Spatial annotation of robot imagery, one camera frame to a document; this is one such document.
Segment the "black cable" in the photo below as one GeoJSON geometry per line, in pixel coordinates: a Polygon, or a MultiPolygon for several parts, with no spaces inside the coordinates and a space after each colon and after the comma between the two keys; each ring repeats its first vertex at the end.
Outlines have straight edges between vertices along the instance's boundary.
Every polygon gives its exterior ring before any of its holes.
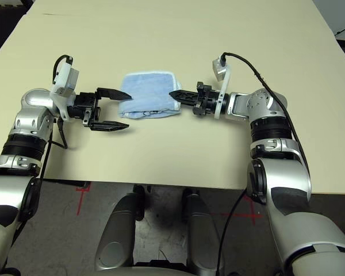
{"type": "MultiPolygon", "coordinates": [[[[46,165],[47,165],[47,160],[48,160],[48,157],[50,155],[51,144],[54,144],[54,142],[52,141],[52,132],[50,133],[50,137],[49,137],[49,141],[48,141],[48,145],[47,145],[47,150],[46,150],[46,155],[45,155],[45,159],[44,159],[44,164],[43,164],[42,169],[41,169],[41,174],[40,174],[40,181],[41,182],[40,182],[40,185],[42,185],[42,181],[44,179],[46,165]]],[[[16,230],[16,232],[15,232],[15,234],[13,236],[13,242],[12,242],[11,246],[13,246],[13,244],[18,239],[18,237],[21,234],[21,232],[22,232],[24,226],[26,225],[26,223],[27,223],[26,220],[23,221],[22,224],[19,226],[19,228],[16,230]]]]}
{"type": "Polygon", "coordinates": [[[68,55],[62,55],[60,56],[55,64],[53,65],[53,70],[52,70],[52,83],[53,83],[53,80],[55,79],[55,76],[56,76],[56,70],[58,69],[58,65],[60,63],[60,61],[62,61],[63,59],[67,59],[66,62],[69,63],[69,64],[72,64],[73,63],[73,59],[71,56],[68,56],[68,55]]]}
{"type": "Polygon", "coordinates": [[[334,36],[337,36],[337,35],[341,34],[341,33],[344,32],[344,31],[345,31],[345,29],[340,30],[340,31],[338,31],[337,33],[335,33],[334,36]]]}
{"type": "Polygon", "coordinates": [[[165,253],[161,250],[161,249],[159,249],[159,251],[162,253],[162,255],[165,257],[165,260],[167,260],[167,257],[166,257],[166,255],[165,255],[165,253]]]}
{"type": "Polygon", "coordinates": [[[53,142],[53,144],[56,144],[66,150],[68,148],[68,143],[67,143],[67,140],[65,139],[65,134],[63,131],[64,120],[61,117],[59,117],[59,119],[57,120],[57,125],[58,125],[57,128],[59,129],[60,137],[62,138],[64,145],[60,145],[57,142],[53,142]]]}
{"type": "Polygon", "coordinates": [[[47,145],[46,155],[45,155],[45,159],[44,159],[44,164],[42,165],[42,169],[41,169],[41,174],[40,174],[41,182],[44,180],[47,160],[48,160],[48,157],[50,156],[50,150],[51,150],[52,144],[53,144],[53,142],[52,142],[52,132],[51,132],[50,137],[48,139],[48,145],[47,145]]]}
{"type": "Polygon", "coordinates": [[[225,239],[225,234],[226,234],[226,230],[228,229],[228,225],[230,223],[230,219],[234,214],[234,211],[236,209],[236,207],[238,206],[239,202],[242,200],[242,198],[244,197],[244,195],[247,192],[247,188],[245,188],[242,193],[240,194],[240,196],[237,198],[237,200],[235,201],[234,206],[232,207],[230,214],[228,216],[228,219],[226,220],[225,226],[224,226],[224,230],[223,230],[223,234],[221,235],[221,240],[220,240],[220,247],[218,248],[218,257],[217,257],[217,269],[216,269],[216,276],[220,276],[220,262],[221,262],[221,252],[223,250],[223,244],[224,244],[224,239],[225,239]]]}
{"type": "Polygon", "coordinates": [[[298,143],[299,145],[299,150],[300,150],[300,154],[303,158],[303,161],[304,161],[304,165],[306,167],[306,170],[308,171],[308,174],[310,175],[310,172],[309,172],[309,167],[308,167],[308,162],[306,161],[306,157],[305,157],[305,154],[304,154],[304,150],[303,150],[303,147],[299,141],[299,137],[298,137],[298,134],[296,133],[295,131],[295,127],[293,125],[293,122],[292,122],[292,119],[290,118],[290,115],[288,113],[288,111],[286,110],[286,107],[283,105],[283,103],[279,100],[279,98],[276,96],[276,94],[272,91],[271,88],[269,88],[269,86],[267,85],[267,83],[263,80],[263,78],[260,76],[260,73],[256,70],[256,68],[254,68],[254,66],[248,61],[246,60],[245,58],[239,56],[239,55],[236,55],[234,53],[223,53],[221,55],[221,65],[224,66],[226,64],[226,57],[225,56],[233,56],[237,59],[240,59],[241,61],[243,61],[246,65],[248,65],[250,67],[250,69],[252,69],[252,71],[254,72],[254,75],[258,78],[258,80],[260,81],[260,83],[263,85],[263,87],[270,93],[271,97],[273,97],[275,99],[275,101],[277,102],[277,104],[281,107],[281,109],[283,110],[284,114],[285,114],[285,117],[287,119],[287,122],[289,123],[290,125],[290,128],[292,130],[292,133],[293,133],[293,136],[294,136],[294,139],[295,141],[298,143]]]}
{"type": "Polygon", "coordinates": [[[0,275],[9,274],[12,276],[21,276],[21,272],[14,267],[6,267],[0,271],[0,275]]]}

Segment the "table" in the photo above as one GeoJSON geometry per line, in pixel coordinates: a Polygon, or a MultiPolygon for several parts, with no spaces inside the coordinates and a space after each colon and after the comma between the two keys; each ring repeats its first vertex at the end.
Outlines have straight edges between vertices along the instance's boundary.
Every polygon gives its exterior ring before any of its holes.
{"type": "MultiPolygon", "coordinates": [[[[167,70],[182,87],[219,88],[211,62],[222,52],[251,61],[287,98],[309,162],[315,193],[345,193],[345,55],[310,0],[37,0],[0,50],[0,152],[22,95],[49,89],[53,63],[67,53],[80,71],[79,92],[120,88],[125,74],[167,70]]],[[[228,59],[228,91],[260,88],[252,72],[228,59]]],[[[239,189],[246,186],[246,123],[182,114],[154,120],[117,117],[102,100],[102,120],[124,131],[66,124],[70,148],[53,147],[46,178],[239,189]]],[[[54,140],[60,141],[57,131],[54,140]]]]}

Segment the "blue towel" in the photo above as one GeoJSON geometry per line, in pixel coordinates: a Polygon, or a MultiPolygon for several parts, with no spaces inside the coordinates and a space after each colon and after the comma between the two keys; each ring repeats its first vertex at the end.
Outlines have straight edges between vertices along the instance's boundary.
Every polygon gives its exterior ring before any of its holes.
{"type": "Polygon", "coordinates": [[[121,91],[133,99],[119,103],[122,118],[162,118],[180,113],[180,102],[169,93],[181,89],[171,72],[138,72],[125,76],[121,91]]]}

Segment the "red tape mark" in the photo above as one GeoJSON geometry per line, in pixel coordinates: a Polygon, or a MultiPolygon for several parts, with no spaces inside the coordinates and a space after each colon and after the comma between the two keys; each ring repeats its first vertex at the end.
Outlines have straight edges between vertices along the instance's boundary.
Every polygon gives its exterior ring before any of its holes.
{"type": "Polygon", "coordinates": [[[88,193],[91,189],[91,183],[88,185],[87,188],[75,188],[75,191],[80,191],[80,199],[78,203],[78,209],[76,210],[76,215],[78,216],[79,213],[81,212],[81,207],[82,207],[82,202],[83,202],[83,196],[85,193],[88,193]]]}
{"type": "MultiPolygon", "coordinates": [[[[254,204],[253,204],[253,200],[250,199],[250,197],[248,197],[247,195],[245,195],[244,200],[250,203],[250,208],[251,208],[251,213],[250,214],[238,214],[238,213],[234,213],[232,216],[233,217],[248,217],[252,220],[252,224],[255,226],[255,219],[260,219],[261,217],[263,217],[261,214],[255,214],[254,213],[254,204]]],[[[230,214],[229,213],[211,213],[212,215],[221,215],[221,216],[226,216],[228,217],[230,214]]]]}
{"type": "MultiPolygon", "coordinates": [[[[251,205],[251,215],[254,215],[253,200],[250,199],[250,197],[248,197],[247,195],[244,196],[244,200],[250,203],[250,205],[251,205]]],[[[255,217],[254,216],[252,216],[252,224],[255,226],[255,217]]]]}
{"type": "MultiPolygon", "coordinates": [[[[229,216],[229,213],[211,213],[211,215],[221,215],[221,216],[225,216],[225,217],[228,217],[229,216]]],[[[256,219],[259,219],[261,217],[263,217],[261,214],[241,214],[241,213],[234,213],[232,215],[233,217],[249,217],[249,218],[256,218],[256,219]]]]}

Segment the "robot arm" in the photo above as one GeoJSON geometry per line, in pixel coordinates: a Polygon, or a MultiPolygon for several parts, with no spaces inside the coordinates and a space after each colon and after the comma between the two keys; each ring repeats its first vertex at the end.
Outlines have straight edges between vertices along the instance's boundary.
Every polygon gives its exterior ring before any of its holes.
{"type": "Polygon", "coordinates": [[[213,61],[217,80],[224,81],[221,90],[198,82],[197,93],[177,90],[170,95],[192,106],[196,115],[250,123],[247,194],[267,209],[283,270],[302,276],[345,275],[345,235],[330,219],[309,210],[311,179],[301,146],[293,140],[285,97],[274,93],[275,99],[268,89],[227,94],[231,71],[223,57],[213,61]]]}
{"type": "Polygon", "coordinates": [[[98,88],[95,93],[76,95],[78,71],[71,68],[72,60],[64,55],[56,61],[51,91],[33,89],[22,97],[21,110],[3,146],[0,155],[0,272],[3,272],[10,247],[25,223],[36,213],[45,170],[46,161],[44,165],[41,163],[45,146],[48,143],[60,145],[51,141],[54,120],[59,125],[64,142],[60,146],[63,148],[67,148],[62,133],[63,121],[72,118],[82,120],[83,126],[93,131],[117,131],[129,127],[120,122],[99,122],[98,100],[102,97],[131,99],[131,96],[104,88],[98,88]],[[66,61],[58,71],[58,64],[64,58],[66,61]]]}

